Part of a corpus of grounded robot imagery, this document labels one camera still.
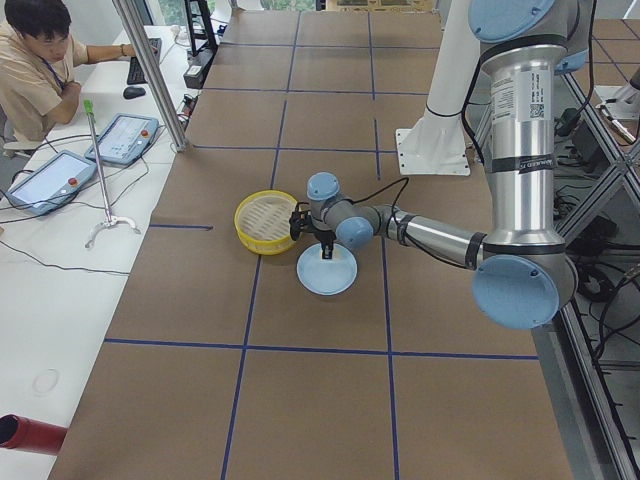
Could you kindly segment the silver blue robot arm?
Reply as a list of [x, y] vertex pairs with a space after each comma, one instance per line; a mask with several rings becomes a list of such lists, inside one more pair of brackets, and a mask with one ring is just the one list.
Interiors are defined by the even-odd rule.
[[462, 175], [464, 115], [479, 74], [491, 80], [491, 155], [484, 172], [492, 198], [489, 233], [465, 231], [345, 196], [329, 172], [307, 183], [309, 208], [290, 234], [316, 242], [297, 262], [309, 291], [334, 295], [357, 275], [354, 251], [381, 236], [473, 272], [480, 310], [513, 329], [550, 322], [574, 296], [578, 275], [554, 227], [554, 79], [587, 61], [592, 1], [455, 1], [444, 28], [423, 116], [396, 133], [403, 176]]

